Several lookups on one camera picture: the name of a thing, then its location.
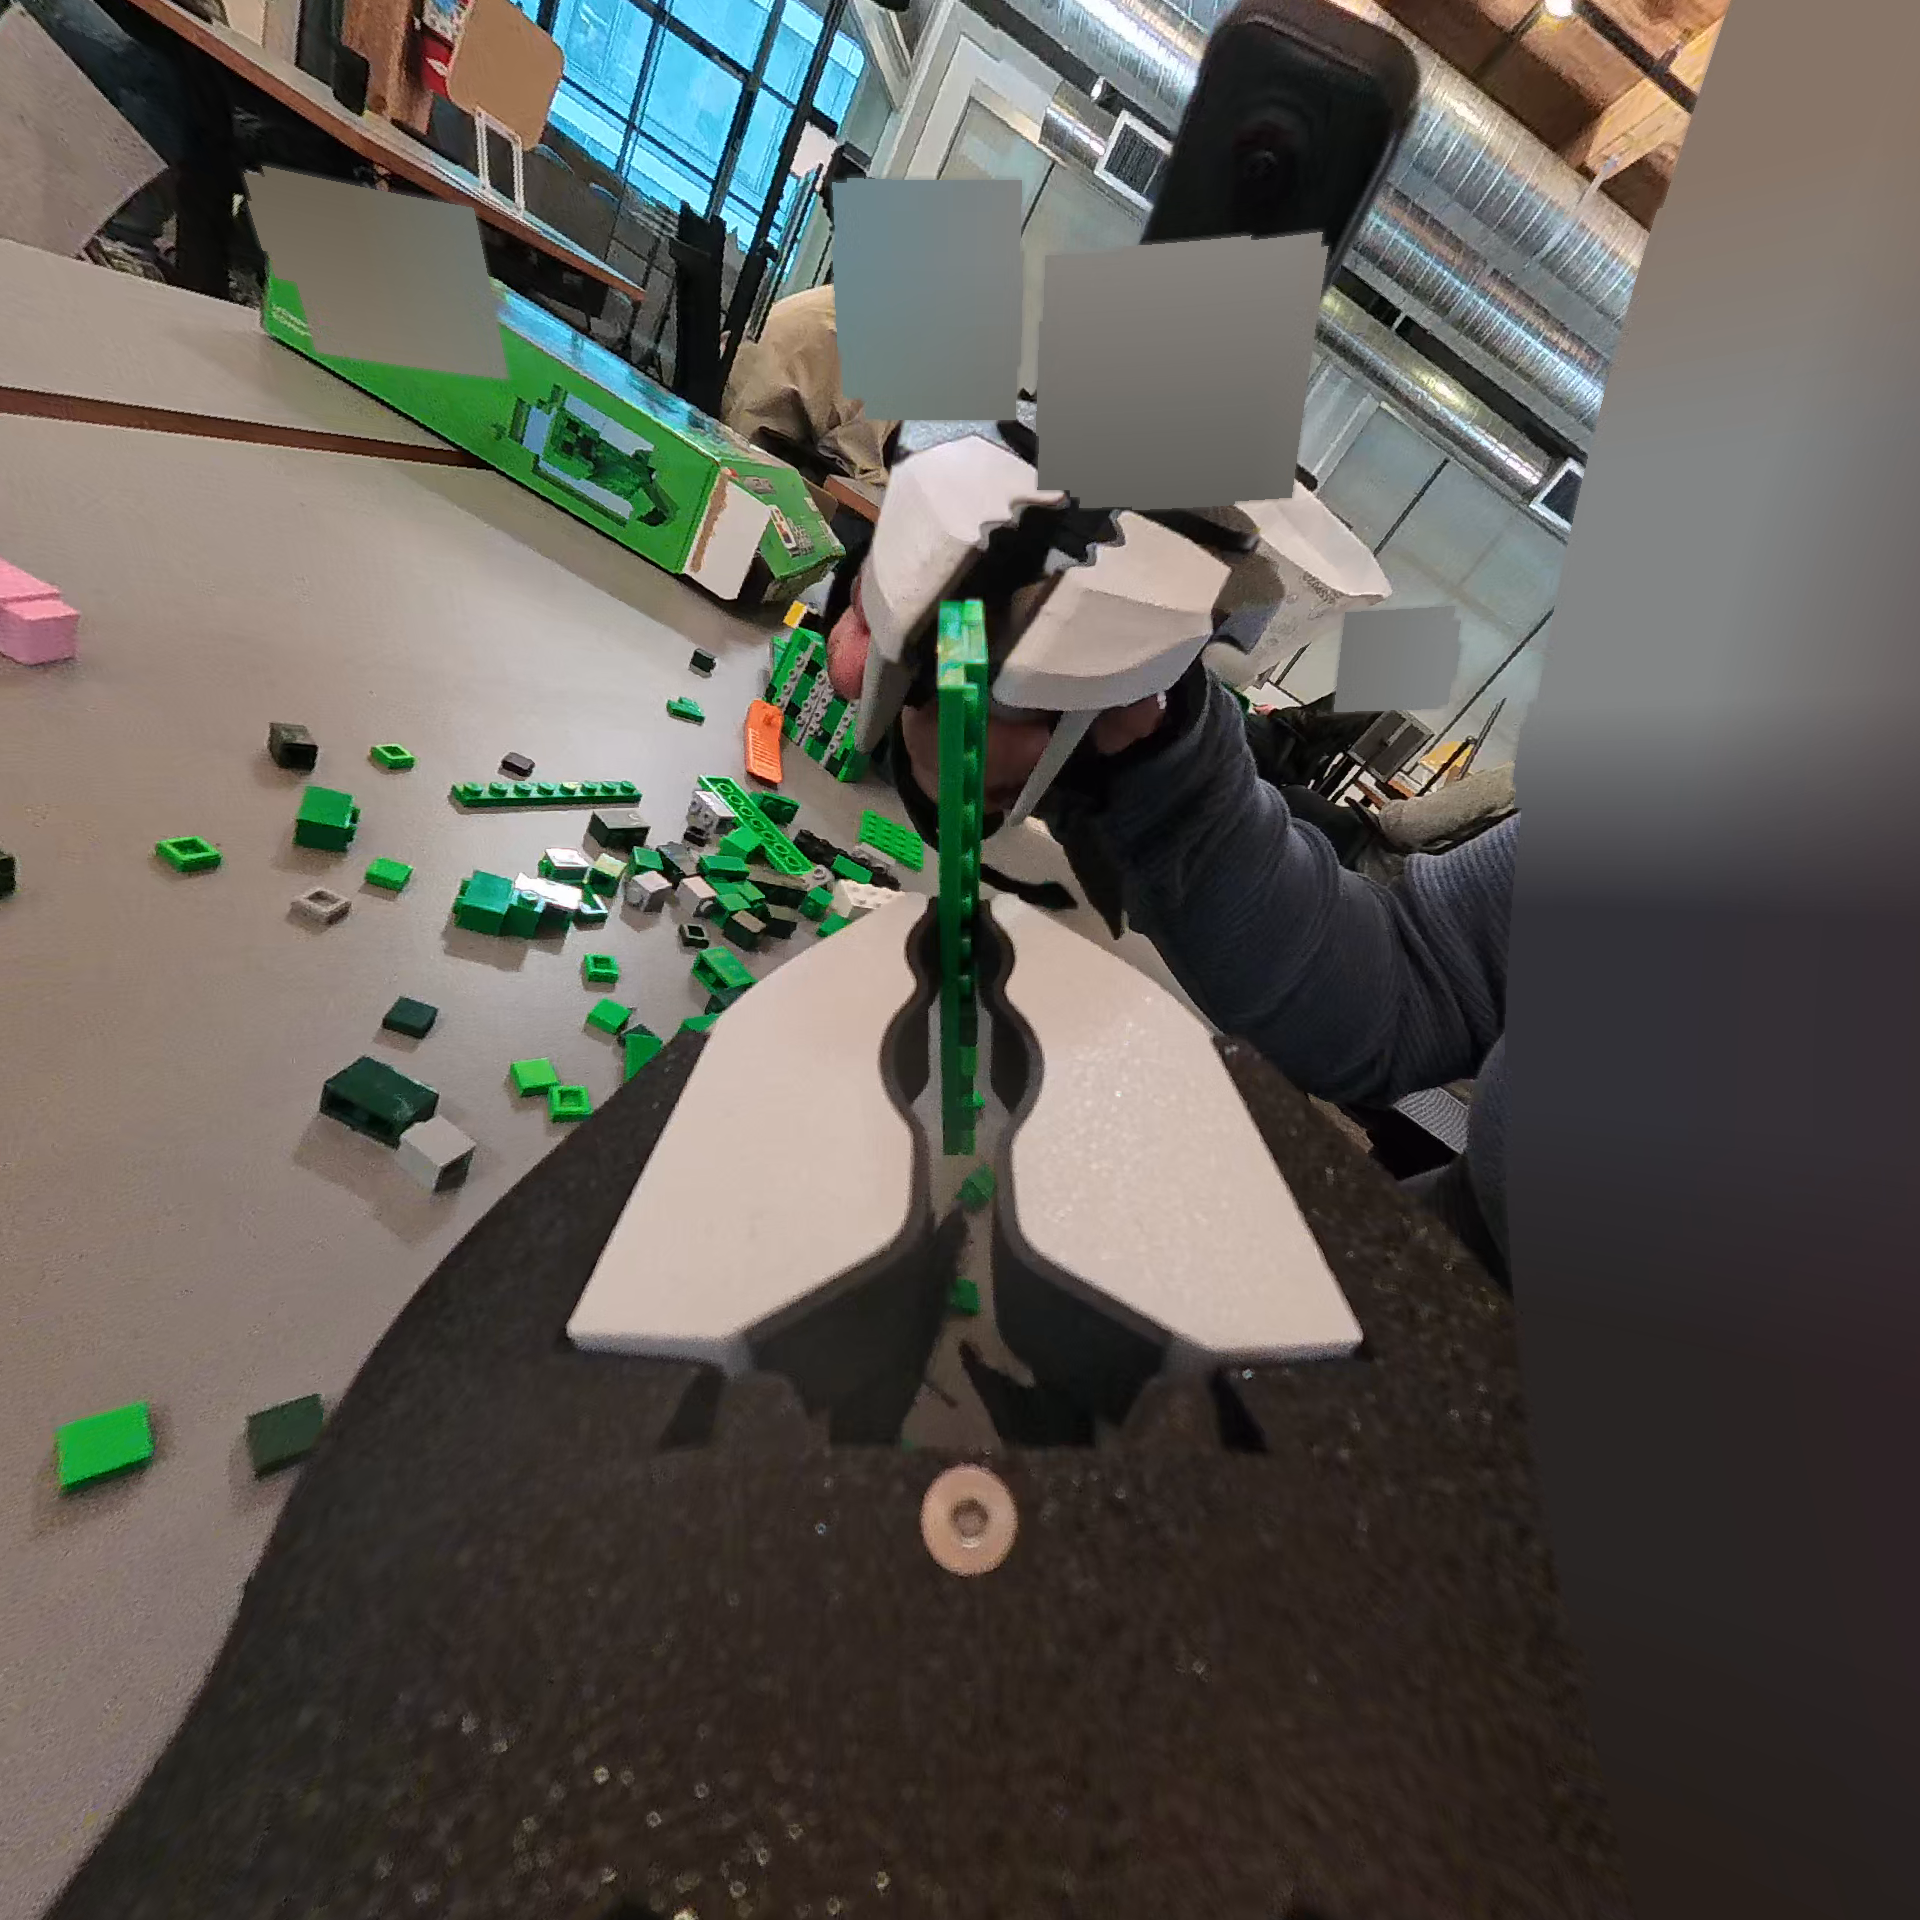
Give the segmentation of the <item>white paper sheet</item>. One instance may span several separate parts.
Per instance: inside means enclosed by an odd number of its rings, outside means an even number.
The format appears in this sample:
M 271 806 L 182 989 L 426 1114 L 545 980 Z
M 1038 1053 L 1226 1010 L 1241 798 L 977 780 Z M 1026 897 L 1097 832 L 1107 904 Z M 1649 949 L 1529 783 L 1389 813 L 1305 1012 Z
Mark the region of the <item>white paper sheet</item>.
M 78 256 L 175 168 L 169 68 L 102 5 L 5 5 L 2 236 Z

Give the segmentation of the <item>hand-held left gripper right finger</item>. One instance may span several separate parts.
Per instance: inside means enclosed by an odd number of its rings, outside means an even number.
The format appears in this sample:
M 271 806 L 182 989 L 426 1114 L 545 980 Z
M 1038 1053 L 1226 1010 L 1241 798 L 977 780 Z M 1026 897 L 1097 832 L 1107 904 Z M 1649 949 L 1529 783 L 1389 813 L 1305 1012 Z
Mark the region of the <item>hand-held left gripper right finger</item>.
M 1165 1376 L 1353 1359 L 1363 1327 L 1209 1026 L 1022 901 L 981 910 L 994 1317 L 1034 1382 L 1124 1424 Z

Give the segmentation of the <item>dark green long brick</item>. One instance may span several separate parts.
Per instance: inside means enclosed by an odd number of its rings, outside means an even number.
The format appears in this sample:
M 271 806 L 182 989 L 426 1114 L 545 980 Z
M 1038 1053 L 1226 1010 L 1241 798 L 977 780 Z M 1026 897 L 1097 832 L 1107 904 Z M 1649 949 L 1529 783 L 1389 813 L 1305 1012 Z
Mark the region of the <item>dark green long brick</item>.
M 374 1056 L 337 1070 L 319 1093 L 319 1112 L 350 1132 L 397 1148 L 415 1124 L 436 1118 L 442 1093 Z

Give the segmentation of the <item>silver ventilation duct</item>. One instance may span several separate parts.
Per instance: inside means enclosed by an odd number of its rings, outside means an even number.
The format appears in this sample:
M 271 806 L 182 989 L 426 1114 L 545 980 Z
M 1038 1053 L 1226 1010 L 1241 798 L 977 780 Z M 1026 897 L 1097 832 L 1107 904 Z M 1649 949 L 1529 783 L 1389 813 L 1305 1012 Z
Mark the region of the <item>silver ventilation duct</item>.
M 1646 230 L 1380 6 L 1343 9 L 1402 38 L 1422 71 L 1386 182 L 1420 207 L 1422 230 L 1380 232 L 1375 273 L 1540 417 L 1591 444 Z

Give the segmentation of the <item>scattered small green bricks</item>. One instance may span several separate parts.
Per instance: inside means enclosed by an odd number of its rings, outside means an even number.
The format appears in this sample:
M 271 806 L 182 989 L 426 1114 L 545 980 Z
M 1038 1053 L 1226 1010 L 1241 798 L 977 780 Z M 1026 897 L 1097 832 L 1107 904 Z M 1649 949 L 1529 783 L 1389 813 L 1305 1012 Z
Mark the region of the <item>scattered small green bricks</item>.
M 325 724 L 319 767 L 220 720 L 67 670 L 5 693 L 5 1442 L 53 1470 L 57 1429 L 146 1400 L 155 1438 L 246 1474 L 245 1422 L 339 1405 L 429 1298 L 428 1366 L 482 1332 L 564 1326 L 699 1034 L 621 1096 L 603 998 L 671 1038 L 706 1006 L 669 904 L 532 936 L 454 919 L 471 876 L 588 847 L 588 806 L 466 812 L 460 761 Z M 374 1056 L 439 1090 L 475 1152 L 426 1190 L 319 1112 Z

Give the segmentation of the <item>person's right forearm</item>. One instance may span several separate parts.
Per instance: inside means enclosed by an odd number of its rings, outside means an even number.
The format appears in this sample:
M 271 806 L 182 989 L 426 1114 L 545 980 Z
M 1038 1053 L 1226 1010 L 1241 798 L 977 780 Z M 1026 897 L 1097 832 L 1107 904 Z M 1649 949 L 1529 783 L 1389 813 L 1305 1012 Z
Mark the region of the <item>person's right forearm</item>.
M 1101 919 L 1141 930 L 1203 1015 L 1299 1090 L 1375 1108 L 1463 1078 L 1474 1119 L 1503 1119 L 1521 818 L 1363 878 L 1259 776 L 1203 663 L 1148 741 L 1076 756 L 1041 816 Z

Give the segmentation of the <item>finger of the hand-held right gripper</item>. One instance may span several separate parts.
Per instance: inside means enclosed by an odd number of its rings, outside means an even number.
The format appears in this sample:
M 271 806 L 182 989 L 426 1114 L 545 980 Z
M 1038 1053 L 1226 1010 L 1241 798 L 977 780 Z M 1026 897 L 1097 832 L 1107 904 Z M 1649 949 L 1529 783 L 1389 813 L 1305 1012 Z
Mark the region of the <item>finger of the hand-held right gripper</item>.
M 1049 505 L 1036 466 L 991 440 L 945 440 L 893 468 L 857 589 L 871 638 L 857 704 L 861 752 L 881 745 L 905 704 L 916 671 L 910 644 L 988 538 L 1036 505 Z
M 1212 638 L 1230 565 L 1134 511 L 1118 532 L 1046 578 L 991 680 L 996 709 L 1055 718 L 1005 825 L 1036 809 L 1101 713 L 1165 693 Z

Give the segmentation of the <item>distant wooden desk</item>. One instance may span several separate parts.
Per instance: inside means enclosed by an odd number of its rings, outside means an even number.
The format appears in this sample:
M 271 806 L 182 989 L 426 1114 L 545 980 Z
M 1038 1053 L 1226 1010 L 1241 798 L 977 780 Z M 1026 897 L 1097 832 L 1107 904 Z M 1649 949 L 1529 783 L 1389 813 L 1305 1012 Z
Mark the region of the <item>distant wooden desk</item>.
M 516 210 L 510 199 L 484 190 L 475 174 L 433 153 L 421 140 L 397 130 L 389 118 L 374 111 L 350 111 L 319 80 L 308 77 L 297 63 L 278 58 L 250 37 L 220 23 L 206 23 L 179 5 L 132 2 L 132 9 L 173 34 L 181 42 L 193 45 L 222 71 L 251 84 L 254 92 L 297 114 L 311 128 L 323 130 L 383 176 L 404 181 L 433 199 L 468 205 L 482 225 L 502 236 L 502 245 L 523 253 L 545 256 L 554 262 L 554 273 L 563 277 L 579 293 L 588 281 L 602 285 L 602 294 L 588 294 L 583 300 L 583 309 L 593 318 L 602 313 L 606 294 L 621 294 L 634 303 L 643 301 L 643 288 L 618 273 L 602 256 L 575 247 L 563 230 Z

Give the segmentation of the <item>wooden book stand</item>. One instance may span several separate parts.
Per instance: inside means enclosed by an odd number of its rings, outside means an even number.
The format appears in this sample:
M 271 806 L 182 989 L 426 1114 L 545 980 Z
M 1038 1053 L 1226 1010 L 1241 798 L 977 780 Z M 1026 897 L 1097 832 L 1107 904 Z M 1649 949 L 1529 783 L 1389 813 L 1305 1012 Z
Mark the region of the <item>wooden book stand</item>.
M 513 2 L 468 2 L 447 62 L 447 98 L 468 114 L 475 142 L 475 174 L 493 184 L 490 142 L 513 156 L 513 202 L 526 210 L 526 153 L 542 140 L 564 71 L 563 48 Z

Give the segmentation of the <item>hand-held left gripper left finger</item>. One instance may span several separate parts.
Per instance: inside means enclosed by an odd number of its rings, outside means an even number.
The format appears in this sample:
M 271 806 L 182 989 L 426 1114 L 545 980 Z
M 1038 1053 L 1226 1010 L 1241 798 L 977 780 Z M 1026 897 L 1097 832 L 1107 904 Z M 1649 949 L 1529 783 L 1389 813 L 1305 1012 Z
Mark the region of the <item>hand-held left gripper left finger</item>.
M 945 1321 L 923 896 L 782 961 L 699 1038 L 566 1321 L 580 1352 L 780 1376 L 839 1444 L 892 1448 Z

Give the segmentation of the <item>person's blue trousers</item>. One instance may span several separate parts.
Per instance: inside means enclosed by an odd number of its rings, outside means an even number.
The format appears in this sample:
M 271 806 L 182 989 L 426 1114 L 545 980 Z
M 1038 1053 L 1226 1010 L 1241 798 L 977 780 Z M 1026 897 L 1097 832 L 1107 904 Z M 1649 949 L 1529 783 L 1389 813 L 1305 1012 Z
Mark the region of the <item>person's blue trousers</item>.
M 1434 1207 L 1483 1270 L 1510 1289 L 1507 1226 L 1507 1071 L 1503 1038 L 1487 1048 L 1471 1080 L 1467 1136 L 1434 1188 Z

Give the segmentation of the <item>built green brick structure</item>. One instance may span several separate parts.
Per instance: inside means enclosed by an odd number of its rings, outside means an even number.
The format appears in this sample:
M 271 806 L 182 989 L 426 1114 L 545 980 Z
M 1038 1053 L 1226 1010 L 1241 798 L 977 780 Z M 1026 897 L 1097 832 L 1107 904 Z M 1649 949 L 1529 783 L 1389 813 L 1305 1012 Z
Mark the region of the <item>built green brick structure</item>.
M 775 638 L 764 700 L 780 710 L 785 741 L 829 780 L 857 783 L 866 776 L 871 764 L 857 750 L 857 704 L 831 690 L 820 632 L 798 625 Z

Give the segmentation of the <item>green mosaic tile panel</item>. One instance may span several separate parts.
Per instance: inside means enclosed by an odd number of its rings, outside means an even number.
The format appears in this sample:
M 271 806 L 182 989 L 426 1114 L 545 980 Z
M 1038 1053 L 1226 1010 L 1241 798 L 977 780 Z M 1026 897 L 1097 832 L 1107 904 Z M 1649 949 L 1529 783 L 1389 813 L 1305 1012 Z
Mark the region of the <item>green mosaic tile panel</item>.
M 939 1104 L 947 1157 L 977 1149 L 977 919 L 985 837 L 989 638 L 977 599 L 945 600 L 934 647 L 939 832 Z

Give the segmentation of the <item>green brick set box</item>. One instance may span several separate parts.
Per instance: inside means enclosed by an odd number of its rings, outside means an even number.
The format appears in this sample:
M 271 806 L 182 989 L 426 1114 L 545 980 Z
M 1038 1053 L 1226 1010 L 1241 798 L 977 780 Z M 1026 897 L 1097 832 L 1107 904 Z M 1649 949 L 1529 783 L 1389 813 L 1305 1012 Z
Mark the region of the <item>green brick set box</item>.
M 787 462 L 607 348 L 493 285 L 500 378 L 316 348 L 299 289 L 267 277 L 262 328 L 428 434 L 722 604 L 785 607 L 846 549 Z

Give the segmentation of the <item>grey desk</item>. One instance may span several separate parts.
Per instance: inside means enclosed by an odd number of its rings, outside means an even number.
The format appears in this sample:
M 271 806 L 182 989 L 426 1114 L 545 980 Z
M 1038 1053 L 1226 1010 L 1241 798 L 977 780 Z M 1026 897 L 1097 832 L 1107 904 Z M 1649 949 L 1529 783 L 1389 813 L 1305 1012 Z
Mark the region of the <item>grey desk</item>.
M 173 1733 L 292 1474 L 450 1246 L 596 1100 L 580 956 L 468 940 L 506 752 L 653 825 L 735 775 L 735 614 L 269 343 L 243 306 L 5 247 L 5 560 L 81 613 L 5 663 L 5 1916 L 41 1916 Z

